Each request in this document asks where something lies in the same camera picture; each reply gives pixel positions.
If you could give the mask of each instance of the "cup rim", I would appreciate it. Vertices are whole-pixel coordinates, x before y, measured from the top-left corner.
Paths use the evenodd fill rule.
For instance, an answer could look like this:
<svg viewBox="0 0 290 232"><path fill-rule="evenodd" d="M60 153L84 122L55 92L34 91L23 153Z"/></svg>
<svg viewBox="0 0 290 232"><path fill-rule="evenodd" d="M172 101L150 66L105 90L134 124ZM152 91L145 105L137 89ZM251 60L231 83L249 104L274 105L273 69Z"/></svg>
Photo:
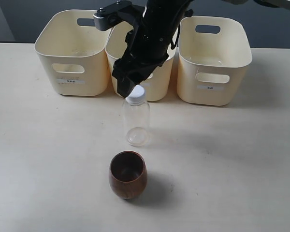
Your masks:
<svg viewBox="0 0 290 232"><path fill-rule="evenodd" d="M118 156L120 156L120 155L122 155L122 154L124 154L124 153L133 153L133 154L137 155L139 158L141 158L141 160L142 160L142 162L143 162L143 170L142 170L141 174L140 174L136 179L134 179L134 180L132 180L132 181L122 181L122 180L118 180L118 179L113 175L113 172L112 172L112 164L113 164L114 160L115 160ZM112 158L112 161L111 161L111 163L110 163L110 174L112 175L112 178L114 178L116 181L119 181L119 182L121 182L121 183L132 183L132 182L138 180L138 179L141 178L141 176L144 174L145 169L146 169L146 165L145 165L145 161L144 161L143 157L142 157L139 153L137 153L137 152L135 152L135 151L122 151L122 152L118 153L117 155L115 155L115 156Z"/></svg>

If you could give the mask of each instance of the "cream plastic bin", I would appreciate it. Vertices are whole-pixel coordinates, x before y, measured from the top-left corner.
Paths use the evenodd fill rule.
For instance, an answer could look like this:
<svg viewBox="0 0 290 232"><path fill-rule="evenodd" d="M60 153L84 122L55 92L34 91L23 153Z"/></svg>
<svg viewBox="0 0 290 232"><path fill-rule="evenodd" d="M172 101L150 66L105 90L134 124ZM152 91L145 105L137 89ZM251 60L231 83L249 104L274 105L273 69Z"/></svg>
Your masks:
<svg viewBox="0 0 290 232"><path fill-rule="evenodd" d="M125 38L127 33L132 29L133 27L131 25L122 22L115 26L111 32L105 49L111 73L113 72L115 61L122 57L127 48ZM147 101L154 102L161 100L167 94L175 53L176 50L169 48L169 58L165 61L163 66L157 67L150 77L140 84L145 88ZM117 80L114 77L112 77L112 82L114 90L117 93Z"/></svg>
<svg viewBox="0 0 290 232"><path fill-rule="evenodd" d="M218 33L200 31L202 27L218 29ZM177 82L182 100L215 106L228 104L251 62L246 33L237 21L205 16L182 20Z"/></svg>
<svg viewBox="0 0 290 232"><path fill-rule="evenodd" d="M105 45L110 30L79 26L96 11L67 10L56 14L35 43L35 50L55 91L62 95L95 96L105 91L110 72Z"/></svg>

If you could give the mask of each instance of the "wooden cup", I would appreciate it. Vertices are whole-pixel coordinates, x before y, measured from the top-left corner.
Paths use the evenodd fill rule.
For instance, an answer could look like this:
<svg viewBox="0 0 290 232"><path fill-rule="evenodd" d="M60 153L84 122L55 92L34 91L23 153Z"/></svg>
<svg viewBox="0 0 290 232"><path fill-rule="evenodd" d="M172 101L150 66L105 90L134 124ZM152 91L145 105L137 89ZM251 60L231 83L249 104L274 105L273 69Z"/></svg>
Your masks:
<svg viewBox="0 0 290 232"><path fill-rule="evenodd" d="M116 155L110 164L109 181L113 192L122 199L141 195L147 184L147 170L142 156L134 151Z"/></svg>

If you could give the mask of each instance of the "bin label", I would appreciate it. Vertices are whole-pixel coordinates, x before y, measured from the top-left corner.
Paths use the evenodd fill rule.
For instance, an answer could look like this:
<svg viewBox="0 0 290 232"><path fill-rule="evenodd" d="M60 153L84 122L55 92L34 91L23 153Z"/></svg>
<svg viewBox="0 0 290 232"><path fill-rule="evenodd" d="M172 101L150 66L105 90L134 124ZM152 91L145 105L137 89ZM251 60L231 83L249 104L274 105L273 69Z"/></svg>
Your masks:
<svg viewBox="0 0 290 232"><path fill-rule="evenodd" d="M85 81L57 79L59 84L85 84Z"/></svg>
<svg viewBox="0 0 290 232"><path fill-rule="evenodd" d="M224 91L224 86L198 86L198 89L207 89L213 91Z"/></svg>

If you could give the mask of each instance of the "plastic bottle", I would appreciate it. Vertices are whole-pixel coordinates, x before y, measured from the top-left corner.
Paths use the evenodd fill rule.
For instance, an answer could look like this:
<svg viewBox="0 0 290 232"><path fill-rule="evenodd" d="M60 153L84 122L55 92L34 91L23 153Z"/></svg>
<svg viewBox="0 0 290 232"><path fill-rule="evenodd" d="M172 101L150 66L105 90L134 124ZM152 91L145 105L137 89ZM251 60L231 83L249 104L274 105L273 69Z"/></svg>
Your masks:
<svg viewBox="0 0 290 232"><path fill-rule="evenodd" d="M122 105L124 133L132 146L143 146L149 139L149 104L142 86L136 86Z"/></svg>

